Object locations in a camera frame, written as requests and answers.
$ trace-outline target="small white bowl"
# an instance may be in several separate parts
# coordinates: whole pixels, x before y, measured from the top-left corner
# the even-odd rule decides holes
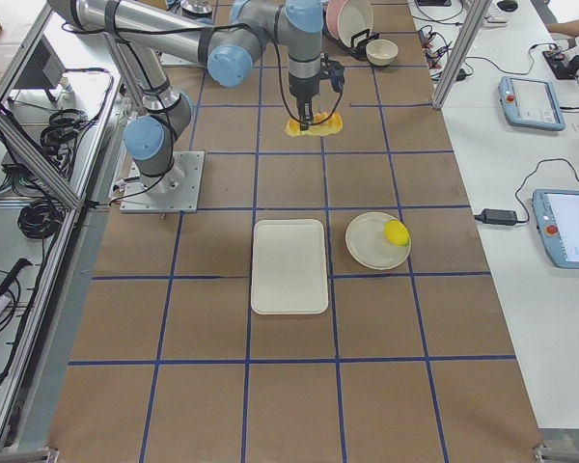
[[[399,48],[392,41],[385,39],[376,39],[367,43],[367,59],[376,66],[390,65],[397,55]]]

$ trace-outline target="white tray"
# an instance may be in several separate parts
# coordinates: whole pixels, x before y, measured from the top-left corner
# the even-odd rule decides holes
[[[319,221],[261,220],[256,224],[251,307],[260,314],[326,310],[324,227]]]

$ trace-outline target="keyboard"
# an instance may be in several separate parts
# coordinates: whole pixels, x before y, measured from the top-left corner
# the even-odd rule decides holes
[[[470,9],[474,0],[461,0],[463,6],[466,9]],[[509,14],[503,12],[498,8],[496,3],[492,1],[489,4],[489,9],[484,15],[484,19],[482,20],[482,25],[484,27],[504,27],[509,24]]]

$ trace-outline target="person's arm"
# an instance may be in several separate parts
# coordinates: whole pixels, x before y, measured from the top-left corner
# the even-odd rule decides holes
[[[547,31],[551,34],[565,34],[571,37],[579,37],[579,19],[576,21],[562,22],[559,24],[546,24]]]

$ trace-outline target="yellow ball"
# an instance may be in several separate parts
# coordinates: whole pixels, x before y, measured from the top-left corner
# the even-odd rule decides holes
[[[384,224],[384,236],[388,242],[397,246],[409,244],[409,231],[399,220],[389,220]]]

